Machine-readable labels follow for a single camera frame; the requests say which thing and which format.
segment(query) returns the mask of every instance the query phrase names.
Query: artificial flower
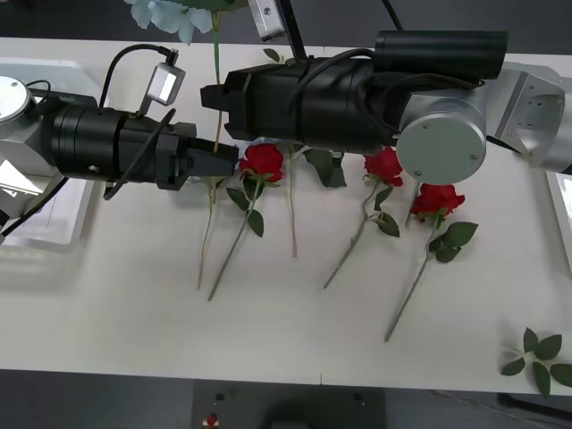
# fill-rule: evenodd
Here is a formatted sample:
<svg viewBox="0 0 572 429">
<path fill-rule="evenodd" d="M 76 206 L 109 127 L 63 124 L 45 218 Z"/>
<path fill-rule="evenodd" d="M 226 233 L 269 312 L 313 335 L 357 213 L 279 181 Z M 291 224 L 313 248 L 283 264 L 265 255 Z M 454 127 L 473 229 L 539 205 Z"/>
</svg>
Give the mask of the artificial flower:
<svg viewBox="0 0 572 429">
<path fill-rule="evenodd" d="M 391 147 L 385 148 L 376 156 L 366 156 L 366 170 L 387 184 L 403 186 L 403 179 L 398 177 L 403 169 L 395 150 Z"/>
<path fill-rule="evenodd" d="M 283 161 L 284 156 L 276 148 L 276 145 L 263 143 L 248 147 L 245 157 L 240 159 L 239 166 L 246 175 L 251 175 L 252 172 L 259 176 L 271 174 L 266 181 L 275 182 L 282 178 Z"/>
<path fill-rule="evenodd" d="M 213 28 L 210 11 L 186 7 L 182 4 L 166 0 L 124 0 L 131 4 L 131 16 L 142 28 L 149 23 L 167 33 L 179 33 L 179 39 L 189 44 L 193 38 L 194 29 L 206 33 Z"/>
<path fill-rule="evenodd" d="M 411 207 L 411 213 L 420 217 L 425 214 L 437 214 L 442 209 L 442 216 L 450 214 L 455 208 L 465 202 L 464 195 L 457 195 L 453 185 L 421 185 L 421 192 Z"/>
</svg>

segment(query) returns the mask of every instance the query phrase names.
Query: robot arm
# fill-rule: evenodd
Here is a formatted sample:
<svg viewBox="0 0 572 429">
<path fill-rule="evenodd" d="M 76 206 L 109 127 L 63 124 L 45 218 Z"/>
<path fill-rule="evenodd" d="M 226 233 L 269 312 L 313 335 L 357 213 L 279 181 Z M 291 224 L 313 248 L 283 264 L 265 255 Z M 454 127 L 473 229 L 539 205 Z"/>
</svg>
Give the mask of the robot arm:
<svg viewBox="0 0 572 429">
<path fill-rule="evenodd" d="M 488 139 L 572 174 L 570 80 L 504 63 L 506 33 L 381 31 L 373 51 L 308 58 L 289 0 L 249 3 L 261 39 L 286 35 L 297 61 L 233 71 L 201 90 L 203 106 L 229 113 L 235 139 L 362 155 L 393 146 L 407 173 L 433 184 L 474 174 Z"/>
<path fill-rule="evenodd" d="M 153 101 L 171 105 L 181 87 L 184 71 L 174 66 L 176 52 L 170 57 L 157 65 L 136 113 L 0 77 L 0 230 L 45 204 L 67 178 L 104 181 L 110 199 L 126 181 L 179 190 L 189 176 L 233 175 L 236 147 L 220 144 L 215 152 L 194 124 L 170 125 L 174 109 L 160 122 L 145 116 Z M 12 229 L 0 244 L 6 231 Z"/>
</svg>

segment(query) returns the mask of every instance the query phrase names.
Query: black cylindrical joint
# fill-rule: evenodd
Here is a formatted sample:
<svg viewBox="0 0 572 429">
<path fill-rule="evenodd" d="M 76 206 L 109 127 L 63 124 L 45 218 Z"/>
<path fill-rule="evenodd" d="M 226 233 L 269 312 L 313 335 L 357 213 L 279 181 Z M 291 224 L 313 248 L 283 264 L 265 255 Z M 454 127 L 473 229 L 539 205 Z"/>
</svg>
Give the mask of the black cylindrical joint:
<svg viewBox="0 0 572 429">
<path fill-rule="evenodd" d="M 310 147 L 373 155 L 387 139 L 361 117 L 356 87 L 372 71 L 371 61 L 346 60 L 319 74 L 289 109 L 290 94 L 326 58 L 291 66 L 265 65 L 229 73 L 223 86 L 201 89 L 204 107 L 229 112 L 226 130 L 234 139 L 294 139 Z"/>
<path fill-rule="evenodd" d="M 436 73 L 458 79 L 496 79 L 507 52 L 504 31 L 380 31 L 375 72 Z"/>
<path fill-rule="evenodd" d="M 68 177 L 114 181 L 120 176 L 119 132 L 126 112 L 68 105 L 54 120 L 55 166 Z"/>
</svg>

